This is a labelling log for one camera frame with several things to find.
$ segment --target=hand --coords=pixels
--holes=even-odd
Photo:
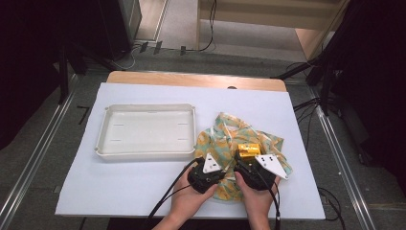
[[[242,191],[243,202],[245,205],[245,210],[248,215],[248,220],[250,221],[251,229],[270,229],[268,213],[273,202],[273,198],[269,191],[258,191],[251,189],[244,181],[244,178],[239,172],[235,172],[237,185]],[[276,177],[275,183],[279,184],[281,178]],[[274,185],[272,187],[272,192],[276,194],[277,189]]]
[[[188,174],[192,168],[188,168],[185,173],[179,178],[173,187],[176,192],[186,186],[189,186]],[[169,214],[162,219],[155,230],[158,229],[179,229],[186,220],[192,218],[199,210],[200,206],[210,197],[214,195],[217,185],[213,185],[205,194],[200,194],[192,186],[183,189],[171,198],[171,206]]]

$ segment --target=plastic tray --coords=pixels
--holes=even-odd
[[[190,104],[113,104],[96,153],[106,160],[184,158],[194,152],[194,141]]]

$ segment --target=wooden table edge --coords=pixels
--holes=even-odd
[[[111,72],[107,83],[156,84],[286,92],[283,80],[171,72]]]

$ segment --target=floral cloth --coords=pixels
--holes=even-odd
[[[218,184],[214,198],[233,201],[242,199],[242,192],[234,180],[233,168],[236,164],[234,156],[237,145],[246,143],[259,144],[261,154],[276,155],[286,173],[292,173],[292,168],[281,153],[283,144],[281,137],[254,130],[238,117],[221,112],[215,119],[214,126],[200,132],[194,152],[195,157],[206,157],[210,152],[222,169],[232,162],[224,179]]]

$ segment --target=yellow object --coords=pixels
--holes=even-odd
[[[251,160],[260,155],[259,144],[238,144],[239,156],[242,160]]]

